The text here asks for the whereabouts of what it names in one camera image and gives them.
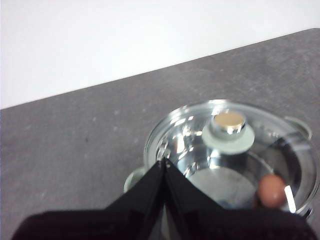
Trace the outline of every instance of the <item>gray countertop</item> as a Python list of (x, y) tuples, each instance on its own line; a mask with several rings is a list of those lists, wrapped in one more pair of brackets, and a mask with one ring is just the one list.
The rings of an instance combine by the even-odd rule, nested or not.
[[(155, 124), (182, 105), (210, 99), (305, 121), (320, 156), (320, 29), (3, 109), (1, 239), (31, 214), (106, 207), (142, 166)], [(319, 193), (313, 207), (320, 236)]]

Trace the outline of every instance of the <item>egg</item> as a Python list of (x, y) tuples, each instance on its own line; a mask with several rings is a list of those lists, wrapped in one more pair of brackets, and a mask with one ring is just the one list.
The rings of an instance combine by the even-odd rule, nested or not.
[(278, 208), (286, 200), (285, 182), (275, 174), (267, 174), (262, 177), (258, 184), (257, 195), (267, 208)]

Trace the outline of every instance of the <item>pot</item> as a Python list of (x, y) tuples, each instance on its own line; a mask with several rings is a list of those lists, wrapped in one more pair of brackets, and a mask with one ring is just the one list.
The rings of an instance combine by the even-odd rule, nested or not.
[(311, 137), (299, 119), (257, 106), (217, 99), (186, 105), (153, 129), (144, 148), (144, 166), (129, 175), (124, 191), (166, 157), (226, 209), (255, 208), (260, 179), (277, 175), (286, 196), (278, 207), (310, 219), (319, 185)]

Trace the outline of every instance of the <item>black object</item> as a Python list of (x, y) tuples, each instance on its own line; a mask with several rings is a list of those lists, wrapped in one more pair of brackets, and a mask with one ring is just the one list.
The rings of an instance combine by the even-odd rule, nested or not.
[(106, 209), (33, 215), (23, 221), (13, 240), (148, 239), (164, 205), (183, 240), (317, 239), (297, 214), (223, 209), (163, 159)]

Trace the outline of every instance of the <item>pot handle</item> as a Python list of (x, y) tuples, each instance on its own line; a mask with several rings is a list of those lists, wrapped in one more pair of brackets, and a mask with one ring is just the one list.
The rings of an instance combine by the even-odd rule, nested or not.
[(300, 119), (293, 117), (293, 116), (285, 116), (284, 119), (287, 120), (289, 123), (291, 123), (296, 128), (298, 128), (300, 130), (300, 132), (302, 133), (302, 135), (306, 139), (311, 140), (312, 130), (308, 126), (308, 124), (306, 124), (304, 121), (301, 121)]
[(130, 188), (132, 188), (146, 173), (145, 167), (139, 167), (134, 170), (126, 178), (123, 186), (123, 192), (126, 193)]

